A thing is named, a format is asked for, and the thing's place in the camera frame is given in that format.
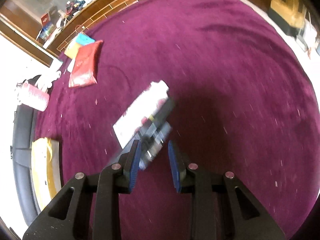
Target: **pink cup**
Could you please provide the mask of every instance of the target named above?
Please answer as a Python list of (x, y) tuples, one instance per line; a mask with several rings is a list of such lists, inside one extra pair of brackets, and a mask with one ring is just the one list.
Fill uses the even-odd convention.
[(34, 109), (39, 111), (44, 111), (49, 103), (49, 94), (42, 92), (39, 88), (32, 86), (25, 81), (21, 87), (18, 94), (18, 100)]

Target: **red bag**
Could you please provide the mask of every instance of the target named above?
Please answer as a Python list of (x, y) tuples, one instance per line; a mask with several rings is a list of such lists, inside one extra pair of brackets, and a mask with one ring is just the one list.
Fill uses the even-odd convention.
[(75, 65), (70, 74), (69, 87), (96, 84), (96, 65), (103, 41), (96, 41), (79, 48)]

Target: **bed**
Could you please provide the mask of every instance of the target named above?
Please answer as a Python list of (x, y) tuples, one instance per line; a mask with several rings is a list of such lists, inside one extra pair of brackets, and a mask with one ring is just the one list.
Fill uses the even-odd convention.
[[(70, 63), (38, 113), (35, 139), (62, 145), (64, 182), (120, 149), (113, 124), (150, 82), (177, 107), (170, 139), (216, 173), (233, 171), (291, 238), (316, 202), (319, 110), (292, 50), (239, 0), (146, 0), (87, 34), (104, 44), (97, 85), (69, 89)], [(187, 239), (190, 198), (174, 190), (167, 147), (121, 196), (123, 239)]]

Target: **silver screw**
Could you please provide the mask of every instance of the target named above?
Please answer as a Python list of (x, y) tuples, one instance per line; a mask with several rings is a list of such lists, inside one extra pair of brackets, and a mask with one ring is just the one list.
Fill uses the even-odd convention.
[(84, 173), (78, 172), (75, 177), (76, 179), (82, 179), (84, 177)]
[(195, 163), (190, 163), (188, 167), (189, 167), (190, 170), (196, 170), (196, 169), (198, 169), (198, 165), (195, 164)]
[(120, 165), (119, 163), (114, 163), (114, 164), (111, 166), (111, 168), (112, 168), (113, 170), (119, 170), (119, 169), (121, 168), (121, 165)]
[(235, 177), (235, 174), (232, 171), (227, 171), (226, 172), (226, 177), (228, 179), (233, 179)]

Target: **cluttered shelf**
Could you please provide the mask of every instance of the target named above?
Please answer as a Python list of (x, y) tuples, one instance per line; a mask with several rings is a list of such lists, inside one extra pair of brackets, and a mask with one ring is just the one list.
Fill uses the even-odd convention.
[(57, 28), (51, 37), (46, 41), (44, 47), (47, 47), (52, 53), (59, 55), (65, 50), (71, 40), (79, 33), (90, 29), (98, 22), (116, 12), (141, 0), (84, 0), (86, 2), (82, 10), (75, 10), (71, 19), (63, 27)]

